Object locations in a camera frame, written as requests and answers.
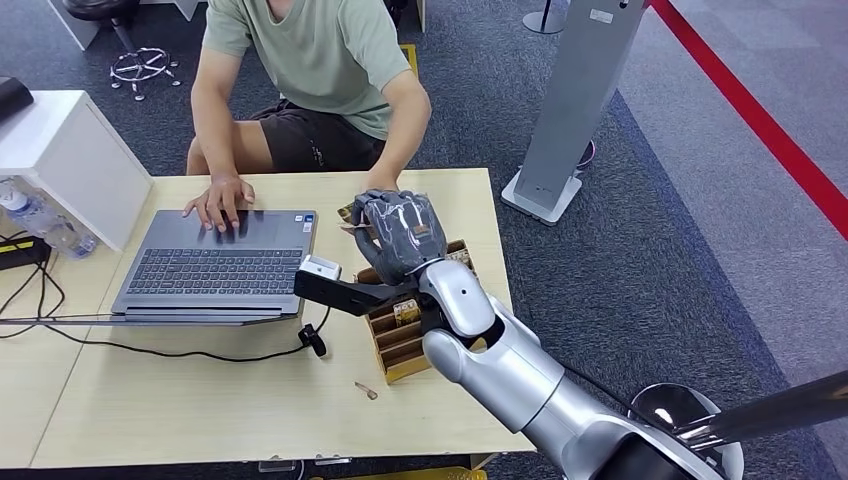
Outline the person's right hand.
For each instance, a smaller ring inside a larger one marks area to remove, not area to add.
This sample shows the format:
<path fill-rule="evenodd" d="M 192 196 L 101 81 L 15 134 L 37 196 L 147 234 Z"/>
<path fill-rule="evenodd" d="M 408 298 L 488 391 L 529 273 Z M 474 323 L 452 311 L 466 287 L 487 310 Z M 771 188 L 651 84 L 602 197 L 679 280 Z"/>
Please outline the person's right hand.
<path fill-rule="evenodd" d="M 240 226 L 238 208 L 254 201 L 253 186 L 238 174 L 212 175 L 208 189 L 186 204 L 182 216 L 195 212 L 206 230 L 225 232 Z"/>

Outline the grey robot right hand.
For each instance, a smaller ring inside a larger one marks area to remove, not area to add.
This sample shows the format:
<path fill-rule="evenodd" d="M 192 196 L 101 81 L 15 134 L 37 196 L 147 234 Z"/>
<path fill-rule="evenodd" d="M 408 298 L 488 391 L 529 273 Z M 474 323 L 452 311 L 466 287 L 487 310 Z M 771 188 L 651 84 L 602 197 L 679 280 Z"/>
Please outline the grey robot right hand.
<path fill-rule="evenodd" d="M 429 198 L 408 190 L 368 190 L 352 205 L 359 251 L 387 285 L 441 260 L 448 242 Z"/>

